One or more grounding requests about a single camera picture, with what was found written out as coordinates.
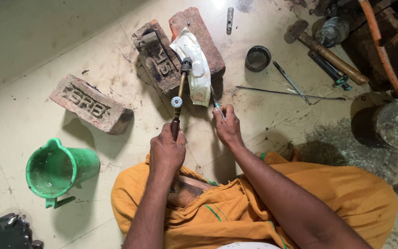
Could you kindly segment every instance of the green plastic jug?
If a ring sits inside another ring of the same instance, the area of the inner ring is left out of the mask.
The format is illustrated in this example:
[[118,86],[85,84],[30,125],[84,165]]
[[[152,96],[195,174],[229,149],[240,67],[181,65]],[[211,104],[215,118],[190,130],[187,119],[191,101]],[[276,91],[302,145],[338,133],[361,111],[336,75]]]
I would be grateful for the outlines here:
[[58,208],[76,199],[58,201],[69,189],[99,172],[99,157],[93,150],[66,148],[58,138],[37,149],[27,162],[26,179],[30,190],[46,199],[46,208]]

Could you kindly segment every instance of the red brick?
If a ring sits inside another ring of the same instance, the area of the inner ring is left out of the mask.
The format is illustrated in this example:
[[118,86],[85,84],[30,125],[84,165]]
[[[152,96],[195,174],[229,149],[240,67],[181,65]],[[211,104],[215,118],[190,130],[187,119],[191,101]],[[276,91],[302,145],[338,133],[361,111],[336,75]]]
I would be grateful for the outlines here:
[[177,95],[180,84],[180,62],[176,54],[169,47],[170,40],[162,30],[156,19],[146,23],[131,36],[131,41],[138,47],[137,39],[156,32],[159,44],[144,50],[139,50],[140,59],[153,84],[158,86],[164,94]]
[[49,98],[110,135],[120,135],[133,111],[71,74],[64,77]]
[[173,39],[176,38],[185,27],[187,27],[188,30],[195,35],[201,50],[207,59],[212,81],[221,78],[224,75],[224,59],[222,59],[221,54],[214,45],[207,26],[205,26],[199,10],[196,7],[190,7],[183,12],[176,13],[169,20],[169,24],[173,34]]

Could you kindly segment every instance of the orange hose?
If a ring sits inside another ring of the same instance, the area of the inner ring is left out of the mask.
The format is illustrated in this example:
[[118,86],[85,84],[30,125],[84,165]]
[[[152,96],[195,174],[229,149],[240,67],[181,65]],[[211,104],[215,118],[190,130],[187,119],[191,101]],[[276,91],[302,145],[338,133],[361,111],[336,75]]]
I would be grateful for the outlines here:
[[369,4],[368,0],[359,0],[360,6],[365,13],[366,19],[368,20],[368,26],[371,30],[371,35],[374,40],[375,48],[377,49],[377,53],[379,54],[380,61],[382,62],[383,68],[385,69],[386,75],[391,82],[394,91],[398,94],[398,79],[395,75],[394,69],[391,66],[391,62],[388,58],[388,54],[386,53],[385,47],[381,47],[379,45],[379,41],[382,38],[379,31],[379,26],[377,25],[377,20],[375,19],[374,12]]

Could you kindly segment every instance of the green stripe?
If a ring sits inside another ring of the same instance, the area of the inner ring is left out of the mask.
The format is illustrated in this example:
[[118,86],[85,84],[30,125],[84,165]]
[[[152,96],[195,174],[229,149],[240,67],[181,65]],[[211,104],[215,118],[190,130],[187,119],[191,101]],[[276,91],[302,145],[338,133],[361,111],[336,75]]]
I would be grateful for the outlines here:
[[[268,222],[271,224],[271,226],[273,227],[274,231],[276,232],[276,228],[274,227],[273,223],[271,221],[268,221]],[[277,234],[277,235],[279,236],[280,240],[282,241],[282,245],[284,246],[284,249],[288,249],[287,246],[284,243],[284,240],[281,238],[281,236],[279,234]]]
[[215,182],[212,182],[212,181],[208,180],[207,178],[205,178],[205,179],[207,180],[207,182],[208,182],[209,184],[211,184],[211,185],[213,185],[213,186],[218,186],[218,184],[217,184],[217,183],[215,183]]
[[216,216],[216,218],[218,218],[218,220],[221,222],[221,218],[219,217],[219,215],[216,212],[214,212],[214,210],[211,207],[209,207],[207,204],[204,204],[204,206],[206,206]]
[[260,160],[263,161],[265,159],[266,155],[267,155],[266,153],[261,153],[260,156],[259,156]]
[[228,219],[226,218],[225,214],[218,208],[218,206],[216,206],[214,203],[213,203],[213,205],[219,210],[219,212],[221,212],[224,215],[225,219],[228,221]]

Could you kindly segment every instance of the white tile floor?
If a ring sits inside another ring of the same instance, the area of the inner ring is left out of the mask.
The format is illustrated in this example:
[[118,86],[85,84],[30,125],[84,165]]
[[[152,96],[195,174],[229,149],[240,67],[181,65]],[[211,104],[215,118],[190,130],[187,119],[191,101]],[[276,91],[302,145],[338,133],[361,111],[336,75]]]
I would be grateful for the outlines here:
[[[168,19],[191,6],[201,12],[226,64],[220,102],[235,106],[243,139],[252,151],[279,149],[289,140],[303,143],[305,133],[315,125],[350,117],[352,100],[368,88],[351,82],[353,91],[334,91],[332,80],[307,56],[308,49],[299,42],[284,41],[286,27],[299,18],[310,27],[315,22],[308,15],[311,5],[290,10],[290,4],[281,0],[0,0],[0,215],[25,214],[34,239],[44,241],[47,249],[119,248],[123,238],[110,207],[114,179],[121,170],[144,160],[149,140],[171,121],[173,112],[169,99],[161,96],[144,71],[130,35],[157,19],[170,37]],[[246,12],[238,11],[241,5]],[[227,35],[230,6],[235,7],[234,28]],[[320,101],[309,107],[300,98],[237,90],[235,85],[279,91],[290,87],[272,65],[261,73],[244,68],[246,52],[254,45],[266,46],[303,92],[350,100]],[[340,47],[333,51],[344,54]],[[107,135],[48,99],[69,73],[135,111],[122,135]],[[211,110],[191,103],[183,108],[181,124],[188,139],[185,165],[225,183],[241,171],[215,136]],[[296,119],[305,114],[308,118]],[[269,140],[263,141],[266,135]],[[56,210],[45,209],[45,201],[25,181],[30,154],[52,137],[68,147],[91,148],[102,161],[97,178],[69,191],[77,201]],[[398,219],[385,248],[398,248]]]

